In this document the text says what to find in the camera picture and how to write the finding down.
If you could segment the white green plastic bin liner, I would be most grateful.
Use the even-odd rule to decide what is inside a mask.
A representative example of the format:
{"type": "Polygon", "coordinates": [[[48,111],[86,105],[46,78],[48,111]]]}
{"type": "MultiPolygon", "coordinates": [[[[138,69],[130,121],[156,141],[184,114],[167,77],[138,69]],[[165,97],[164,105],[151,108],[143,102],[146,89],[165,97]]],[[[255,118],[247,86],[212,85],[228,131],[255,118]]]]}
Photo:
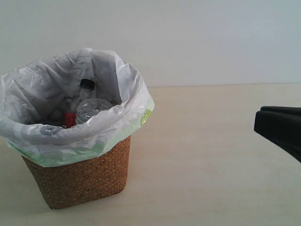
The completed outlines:
{"type": "Polygon", "coordinates": [[[0,135],[8,146],[42,167],[99,157],[138,130],[154,101],[142,75],[115,52],[82,48],[36,60],[0,78],[0,135]],[[113,107],[65,128],[50,114],[65,112],[82,79],[95,83],[94,98],[113,107]]]}

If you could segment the red label clear bottle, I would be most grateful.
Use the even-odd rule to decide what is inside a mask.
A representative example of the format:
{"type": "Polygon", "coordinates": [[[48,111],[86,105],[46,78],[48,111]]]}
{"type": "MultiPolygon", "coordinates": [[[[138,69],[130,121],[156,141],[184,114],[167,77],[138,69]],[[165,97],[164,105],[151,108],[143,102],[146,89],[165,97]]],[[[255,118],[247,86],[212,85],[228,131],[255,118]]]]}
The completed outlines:
{"type": "Polygon", "coordinates": [[[62,127],[64,129],[71,128],[76,124],[77,108],[82,101],[92,98],[92,91],[94,90],[94,88],[94,81],[89,79],[82,79],[77,94],[66,99],[66,109],[64,111],[62,120],[62,127]]]}

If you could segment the woven wicker waste basket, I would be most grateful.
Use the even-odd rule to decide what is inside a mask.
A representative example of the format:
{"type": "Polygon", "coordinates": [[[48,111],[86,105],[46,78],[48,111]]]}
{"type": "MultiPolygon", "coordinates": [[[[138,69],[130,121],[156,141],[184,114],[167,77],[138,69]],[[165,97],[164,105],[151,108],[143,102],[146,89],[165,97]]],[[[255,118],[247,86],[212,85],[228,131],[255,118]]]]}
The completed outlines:
{"type": "Polygon", "coordinates": [[[127,183],[131,137],[106,154],[77,163],[44,168],[23,158],[49,208],[60,210],[122,192],[127,183]]]}

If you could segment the green label clear bottle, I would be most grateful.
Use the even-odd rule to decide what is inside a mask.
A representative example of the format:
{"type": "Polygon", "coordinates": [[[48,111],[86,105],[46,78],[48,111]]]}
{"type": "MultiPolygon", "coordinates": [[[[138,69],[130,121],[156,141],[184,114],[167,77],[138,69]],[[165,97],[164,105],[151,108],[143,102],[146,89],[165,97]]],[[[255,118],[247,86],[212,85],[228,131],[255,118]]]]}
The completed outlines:
{"type": "Polygon", "coordinates": [[[113,105],[103,99],[91,98],[82,101],[76,110],[76,124],[83,124],[101,111],[109,110],[113,105]]]}

